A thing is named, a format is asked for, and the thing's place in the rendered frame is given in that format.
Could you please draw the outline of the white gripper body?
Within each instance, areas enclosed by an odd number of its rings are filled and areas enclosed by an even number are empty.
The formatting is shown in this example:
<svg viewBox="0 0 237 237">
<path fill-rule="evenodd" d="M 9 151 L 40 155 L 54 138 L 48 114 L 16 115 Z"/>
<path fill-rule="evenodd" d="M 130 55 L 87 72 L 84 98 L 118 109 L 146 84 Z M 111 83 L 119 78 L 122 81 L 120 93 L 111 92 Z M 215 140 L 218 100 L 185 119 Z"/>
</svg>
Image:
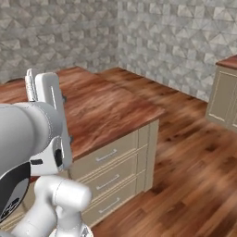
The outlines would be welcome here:
<svg viewBox="0 0 237 237">
<path fill-rule="evenodd" d="M 59 88 L 59 78 L 53 72 L 38 74 L 35 77 L 37 99 L 51 105 L 58 113 L 58 119 L 62 123 L 62 131 L 59 133 L 61 140 L 62 169 L 68 169 L 72 163 L 72 152 L 69 143 L 69 132 L 62 99 Z"/>
</svg>

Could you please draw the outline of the beige island cabinet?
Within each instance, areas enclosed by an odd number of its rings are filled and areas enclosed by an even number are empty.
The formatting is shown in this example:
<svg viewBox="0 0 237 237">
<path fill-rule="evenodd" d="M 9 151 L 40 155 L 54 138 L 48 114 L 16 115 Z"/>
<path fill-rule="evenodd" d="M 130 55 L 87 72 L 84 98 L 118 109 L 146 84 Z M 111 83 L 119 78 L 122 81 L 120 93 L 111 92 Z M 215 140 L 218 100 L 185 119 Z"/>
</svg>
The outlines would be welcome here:
<svg viewBox="0 0 237 237">
<path fill-rule="evenodd" d="M 140 129 L 136 131 L 138 131 L 138 149 L 135 152 L 130 154 L 130 156 L 134 154 L 137 155 L 137 169 L 136 169 L 135 175 L 123 181 L 112 190 L 104 193 L 103 195 L 100 195 L 98 198 L 93 199 L 93 201 L 87 207 L 87 209 L 104 195 L 110 192 L 113 192 L 120 185 L 125 184 L 127 181 L 130 181 L 133 179 L 136 180 L 136 190 L 135 190 L 134 196 L 136 196 L 137 194 L 141 192 L 146 192 L 149 189 L 151 189 L 152 184 L 153 184 L 154 165 L 155 165 L 155 157 L 156 157 L 158 122 L 157 121 L 151 122 L 148 125 L 141 127 Z M 62 172 L 60 176 L 63 178 L 71 178 L 69 174 L 69 169 Z"/>
</svg>

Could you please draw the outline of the beige cabinet with wooden top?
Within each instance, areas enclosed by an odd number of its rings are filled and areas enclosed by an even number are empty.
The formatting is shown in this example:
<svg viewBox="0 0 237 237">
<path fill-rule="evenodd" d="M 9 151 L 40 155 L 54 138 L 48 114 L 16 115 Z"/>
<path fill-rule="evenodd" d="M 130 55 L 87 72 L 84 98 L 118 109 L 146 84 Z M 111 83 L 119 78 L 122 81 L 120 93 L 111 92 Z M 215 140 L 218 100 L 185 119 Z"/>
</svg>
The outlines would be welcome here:
<svg viewBox="0 0 237 237">
<path fill-rule="evenodd" d="M 237 133 L 237 55 L 216 63 L 206 118 Z"/>
</svg>

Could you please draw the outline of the beige drawer front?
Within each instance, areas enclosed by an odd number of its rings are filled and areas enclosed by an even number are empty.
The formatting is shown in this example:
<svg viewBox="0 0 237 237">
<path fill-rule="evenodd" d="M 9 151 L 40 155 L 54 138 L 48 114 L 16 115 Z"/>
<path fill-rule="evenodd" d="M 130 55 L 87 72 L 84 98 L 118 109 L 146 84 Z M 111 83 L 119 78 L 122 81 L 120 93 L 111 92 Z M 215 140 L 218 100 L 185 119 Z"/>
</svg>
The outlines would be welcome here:
<svg viewBox="0 0 237 237">
<path fill-rule="evenodd" d="M 114 210 L 116 210 L 118 207 L 123 205 L 125 202 L 127 202 L 130 198 L 132 198 L 135 195 L 136 190 L 136 180 L 130 180 L 127 181 L 125 184 L 120 185 L 116 190 L 113 192 L 110 192 L 103 197 L 101 197 L 98 201 L 93 203 L 83 214 L 82 218 L 84 222 L 88 226 L 93 226 L 97 222 L 101 221 L 103 218 L 105 218 L 107 215 L 111 214 Z M 120 202 L 115 205 L 114 207 L 110 208 L 107 212 L 100 214 L 98 212 L 99 208 L 104 203 L 110 203 L 113 200 L 115 200 L 117 197 L 120 198 Z"/>
<path fill-rule="evenodd" d="M 134 154 L 97 169 L 90 175 L 81 178 L 80 182 L 87 185 L 91 189 L 93 199 L 96 199 L 100 195 L 103 195 L 104 193 L 112 190 L 128 178 L 133 177 L 136 173 L 136 169 L 137 155 Z M 113 183 L 112 185 L 110 184 L 106 188 L 99 191 L 96 190 L 96 186 L 106 183 L 107 181 L 113 179 L 117 174 L 120 175 L 120 178 L 117 182 Z"/>
<path fill-rule="evenodd" d="M 105 156 L 111 153 L 113 149 L 117 149 L 118 151 L 112 157 L 109 157 L 101 162 L 95 161 L 97 157 Z M 129 156 L 137 149 L 138 131 L 134 131 L 126 136 L 117 139 L 112 143 L 103 146 L 100 149 L 93 151 L 89 155 L 86 155 L 74 161 L 72 167 L 69 169 L 70 177 L 75 181 L 79 181 L 81 178 L 90 175 L 97 169 L 106 166 L 114 161 L 121 160 L 123 157 Z"/>
</svg>

